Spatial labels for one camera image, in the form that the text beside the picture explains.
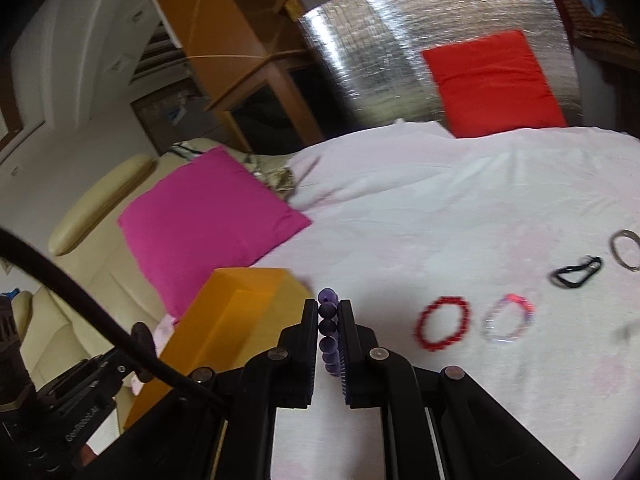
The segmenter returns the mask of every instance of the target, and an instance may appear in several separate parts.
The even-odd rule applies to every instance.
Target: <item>metal ring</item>
[[[638,249],[640,249],[640,236],[638,236],[635,232],[630,231],[629,229],[622,229],[620,231],[618,231],[617,233],[613,233],[611,235],[611,238],[609,239],[609,249],[611,250],[611,254],[613,255],[613,258],[623,267],[625,267],[625,269],[629,269],[632,271],[636,271],[636,270],[640,270],[640,266],[638,267],[632,267],[629,264],[625,263],[622,258],[620,258],[620,255],[618,254],[618,250],[616,249],[616,244],[615,241],[618,238],[630,238],[631,240],[633,240],[637,245],[638,245]]]

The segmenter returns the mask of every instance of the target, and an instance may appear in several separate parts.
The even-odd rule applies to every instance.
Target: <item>red bead bracelet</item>
[[[422,334],[422,332],[424,331],[424,325],[427,322],[429,314],[431,312],[434,312],[438,307],[444,304],[455,304],[459,306],[462,309],[462,321],[460,322],[460,327],[455,334],[450,335],[442,341],[432,343],[428,341]],[[429,352],[437,352],[438,350],[442,350],[447,346],[453,345],[453,343],[457,343],[462,339],[462,336],[465,335],[466,329],[469,327],[469,317],[469,304],[465,300],[460,298],[460,296],[442,296],[422,311],[420,317],[418,318],[418,323],[415,326],[414,336],[422,348],[428,350]]]

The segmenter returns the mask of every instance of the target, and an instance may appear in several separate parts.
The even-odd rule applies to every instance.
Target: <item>magenta pillow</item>
[[[180,318],[219,267],[248,267],[311,224],[223,148],[135,199],[118,224],[169,314]]]

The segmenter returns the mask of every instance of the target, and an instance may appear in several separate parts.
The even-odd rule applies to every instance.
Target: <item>purple bead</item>
[[[330,319],[323,319],[318,323],[318,330],[322,335],[333,335],[338,330],[338,326]]]
[[[332,354],[338,349],[338,342],[333,337],[323,337],[319,346],[321,352]]]
[[[325,303],[320,303],[318,312],[320,314],[320,317],[323,317],[325,319],[333,319],[335,317],[335,314],[338,312],[338,309],[333,303],[326,301]]]
[[[340,375],[340,365],[324,365],[324,369],[332,376]]]
[[[340,301],[338,295],[332,288],[324,288],[320,291],[320,294],[318,294],[318,303],[326,303],[327,301],[333,304],[338,304]]]
[[[332,354],[322,354],[322,361],[324,361],[328,365],[337,365],[340,363],[340,356],[338,355],[338,352],[334,352]]]

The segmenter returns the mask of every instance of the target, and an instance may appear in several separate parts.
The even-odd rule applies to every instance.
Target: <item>white bed sheet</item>
[[[619,229],[640,232],[640,142],[597,128],[442,130],[395,124],[297,154],[292,205],[314,223],[257,265],[334,288],[416,366],[462,366],[579,478],[609,480],[640,438],[640,273],[607,247]],[[585,254],[604,259],[586,286],[549,283]],[[491,343],[483,320],[508,292],[535,304],[535,322],[513,344]],[[472,318],[460,343],[430,353],[412,332],[439,296],[464,296]],[[433,338],[458,315],[438,312]],[[311,407],[278,410],[273,480],[383,477],[377,410],[346,407],[319,361]]]

